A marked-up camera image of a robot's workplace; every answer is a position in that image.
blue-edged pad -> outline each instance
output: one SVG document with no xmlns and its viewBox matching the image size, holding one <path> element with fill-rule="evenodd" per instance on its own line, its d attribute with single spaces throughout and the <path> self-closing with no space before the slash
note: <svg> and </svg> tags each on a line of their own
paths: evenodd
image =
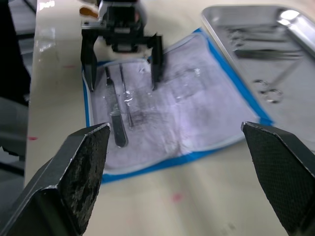
<svg viewBox="0 0 315 236">
<path fill-rule="evenodd" d="M 247 89 L 247 87 L 245 86 L 243 81 L 238 77 L 238 75 L 235 73 L 235 71 L 232 69 L 232 67 L 229 65 L 229 63 L 225 60 L 225 58 L 220 54 L 220 52 L 215 48 L 214 44 L 210 41 L 210 38 L 207 35 L 207 33 L 205 33 L 201 28 L 196 29 L 193 33 L 199 33 L 207 39 L 208 46 L 209 46 L 209 52 L 216 58 L 216 60 L 220 64 L 221 68 L 226 72 L 226 74 L 229 76 L 229 78 L 233 81 L 235 87 L 241 93 L 243 98 L 248 102 L 250 107 L 260 117 L 260 123 L 265 124 L 265 125 L 272 125 L 273 122 L 272 122 L 271 118 L 267 115 L 267 113 L 263 110 L 263 108 L 261 108 L 261 106 L 255 100 L 254 96 Z M 104 65 L 106 63 L 107 63 L 107 61 L 102 61 L 102 62 L 98 62 L 97 65 L 101 66 L 101 65 Z M 88 91 L 87 91 L 87 87 L 86 87 L 84 82 L 83 82 L 83 95 L 84 95 L 86 125 L 88 127 L 88 126 L 90 126 Z M 209 150 L 209 151 L 192 152 L 192 153 L 187 154 L 187 155 L 167 159 L 167 160 L 162 161 L 156 165 L 153 165 L 153 166 L 150 166 L 148 168 L 145 168 L 145 169 L 142 169 L 140 171 L 133 172 L 133 173 L 129 173 L 129 174 L 124 174 L 124 175 L 104 174 L 102 177 L 102 184 L 103 183 L 109 183 L 109 182 L 116 181 L 116 180 L 120 180 L 120 179 L 124 179 L 124 178 L 137 176 L 137 175 L 142 175 L 142 174 L 149 173 L 152 171 L 162 170 L 162 169 L 173 167 L 173 166 L 183 165 L 183 164 L 195 161 L 199 158 L 205 157 L 209 154 L 220 151 L 222 149 L 224 149 L 224 148 L 219 148 L 219 149 Z"/>
</svg>

black bracket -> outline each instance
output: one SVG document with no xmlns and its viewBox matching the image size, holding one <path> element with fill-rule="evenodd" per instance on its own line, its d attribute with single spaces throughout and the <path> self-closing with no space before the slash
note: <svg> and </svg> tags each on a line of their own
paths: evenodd
<svg viewBox="0 0 315 236">
<path fill-rule="evenodd" d="M 107 27 L 102 22 L 85 22 L 82 25 L 82 48 L 81 62 L 84 70 L 85 80 L 91 91 L 95 88 L 97 58 L 94 53 L 94 43 L 102 36 L 107 45 L 111 45 L 114 52 L 136 52 L 138 45 L 146 45 L 152 48 L 152 56 L 149 59 L 151 64 L 153 89 L 160 81 L 163 71 L 163 47 L 162 36 L 144 36 L 143 27 L 127 32 L 115 32 L 111 27 Z"/>
</svg>

white table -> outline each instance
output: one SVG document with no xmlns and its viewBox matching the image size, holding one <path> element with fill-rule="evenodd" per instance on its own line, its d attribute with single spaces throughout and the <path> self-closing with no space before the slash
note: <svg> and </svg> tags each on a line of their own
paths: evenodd
<svg viewBox="0 0 315 236">
<path fill-rule="evenodd" d="M 144 0 L 147 33 L 167 47 L 202 26 L 214 4 L 285 4 L 309 16 L 312 0 Z M 76 0 L 38 0 L 25 182 L 85 127 L 81 20 Z M 98 60 L 116 59 L 97 41 Z M 102 185 L 85 235 L 286 236 L 245 142 L 194 163 Z"/>
</svg>

metal tray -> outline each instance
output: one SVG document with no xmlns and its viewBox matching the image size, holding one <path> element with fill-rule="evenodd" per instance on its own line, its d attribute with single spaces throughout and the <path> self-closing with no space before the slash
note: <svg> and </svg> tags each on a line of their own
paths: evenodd
<svg viewBox="0 0 315 236">
<path fill-rule="evenodd" d="M 202 18 L 210 36 L 256 100 L 272 118 L 274 126 L 295 134 L 313 152 L 315 150 L 315 58 L 296 40 L 286 26 L 278 23 L 283 11 L 294 10 L 277 5 L 212 6 L 203 10 Z M 287 42 L 283 48 L 301 50 L 302 61 L 275 88 L 283 93 L 279 103 L 268 102 L 254 81 L 269 84 L 289 67 L 293 60 L 240 59 L 230 43 L 228 27 L 279 25 Z M 261 47 L 277 47 L 278 42 L 261 42 Z"/>
</svg>

red stain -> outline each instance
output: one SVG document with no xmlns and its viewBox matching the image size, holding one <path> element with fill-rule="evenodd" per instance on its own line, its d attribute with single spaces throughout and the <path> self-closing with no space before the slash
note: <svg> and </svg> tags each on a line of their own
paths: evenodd
<svg viewBox="0 0 315 236">
<path fill-rule="evenodd" d="M 71 69 L 71 68 L 75 68 L 75 65 L 64 65 L 63 68 Z"/>
<path fill-rule="evenodd" d="M 172 196 L 172 200 L 173 200 L 173 202 L 175 202 L 175 203 L 180 202 L 182 199 L 183 199 L 183 195 L 182 195 L 181 193 L 175 193 L 175 194 Z"/>
<path fill-rule="evenodd" d="M 38 138 L 37 137 L 30 137 L 28 136 L 28 140 L 31 140 L 31 141 L 34 141 L 34 140 L 37 140 Z"/>
</svg>

